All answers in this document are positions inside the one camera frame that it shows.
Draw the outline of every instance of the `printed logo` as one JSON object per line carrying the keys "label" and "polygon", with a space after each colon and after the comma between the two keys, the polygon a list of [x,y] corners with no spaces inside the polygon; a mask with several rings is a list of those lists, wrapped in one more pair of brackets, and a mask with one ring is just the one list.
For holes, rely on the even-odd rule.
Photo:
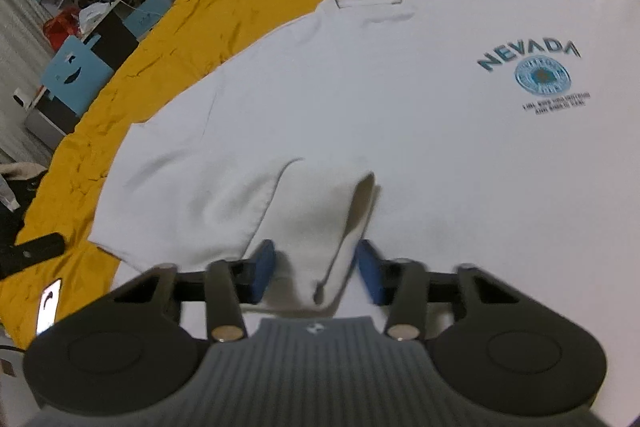
{"label": "printed logo", "polygon": [[306,331],[308,331],[312,335],[319,335],[324,331],[324,326],[316,322],[315,324],[311,324],[308,327],[306,327]]}
{"label": "printed logo", "polygon": [[571,78],[564,66],[544,55],[521,60],[514,75],[524,89],[539,96],[554,96],[571,87]]}

